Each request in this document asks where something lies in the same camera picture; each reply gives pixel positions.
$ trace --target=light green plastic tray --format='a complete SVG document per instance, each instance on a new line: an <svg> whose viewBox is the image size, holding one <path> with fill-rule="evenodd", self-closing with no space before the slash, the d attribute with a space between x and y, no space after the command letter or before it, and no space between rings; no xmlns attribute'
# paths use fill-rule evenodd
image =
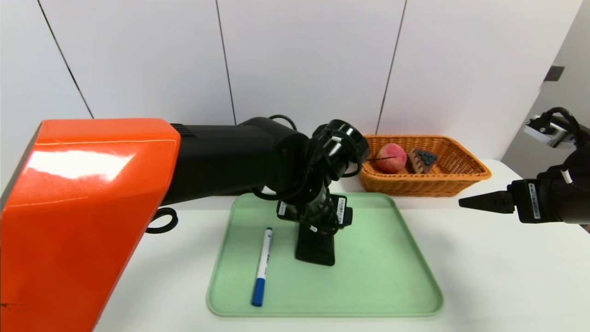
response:
<svg viewBox="0 0 590 332"><path fill-rule="evenodd" d="M395 203L346 193L351 226L335 235L336 265L295 259L298 223L280 220L276 202L236 199L207 305L225 317L398 317L434 315L443 295ZM266 227L274 230L260 308L250 304Z"/></svg>

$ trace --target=orange robot arm housing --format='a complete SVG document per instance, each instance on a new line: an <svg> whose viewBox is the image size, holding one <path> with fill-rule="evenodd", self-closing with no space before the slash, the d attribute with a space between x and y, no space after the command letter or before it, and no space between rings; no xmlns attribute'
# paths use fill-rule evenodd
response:
<svg viewBox="0 0 590 332"><path fill-rule="evenodd" d="M2 196L2 331L90 331L171 183L161 119L50 120Z"/></svg>

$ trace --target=peach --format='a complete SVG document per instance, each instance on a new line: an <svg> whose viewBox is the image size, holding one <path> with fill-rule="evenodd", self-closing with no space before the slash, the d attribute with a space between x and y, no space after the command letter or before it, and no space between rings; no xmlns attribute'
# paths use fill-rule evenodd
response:
<svg viewBox="0 0 590 332"><path fill-rule="evenodd" d="M396 143L388 143L379 150L376 158L377 167L385 173L396 174L405 168L408 155Z"/></svg>

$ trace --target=marker pen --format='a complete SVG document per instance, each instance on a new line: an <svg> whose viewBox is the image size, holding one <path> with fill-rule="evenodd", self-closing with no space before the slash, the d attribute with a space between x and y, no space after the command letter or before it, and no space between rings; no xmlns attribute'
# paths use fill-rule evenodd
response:
<svg viewBox="0 0 590 332"><path fill-rule="evenodd" d="M264 231L264 240L260 261L258 262L258 273L256 274L256 283L254 284L254 293L252 295L252 305L262 307L264 298L264 283L266 282L266 269L268 268L268 259L270 257L270 243L273 239L273 229L268 227Z"/></svg>

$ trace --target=wicker basket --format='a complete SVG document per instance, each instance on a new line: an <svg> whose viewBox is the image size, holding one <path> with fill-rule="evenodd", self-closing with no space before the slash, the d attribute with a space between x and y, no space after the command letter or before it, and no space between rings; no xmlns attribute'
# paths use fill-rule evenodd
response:
<svg viewBox="0 0 590 332"><path fill-rule="evenodd" d="M387 143L396 143L406 152L423 149L438 155L428 174L412 174L408 160L406 168L397 174L381 172L375 161L363 164L360 181L366 191L378 191L393 196L455 196L461 190L491 177L474 155L452 138L438 135L366 135L371 147L368 159L377 156Z"/></svg>

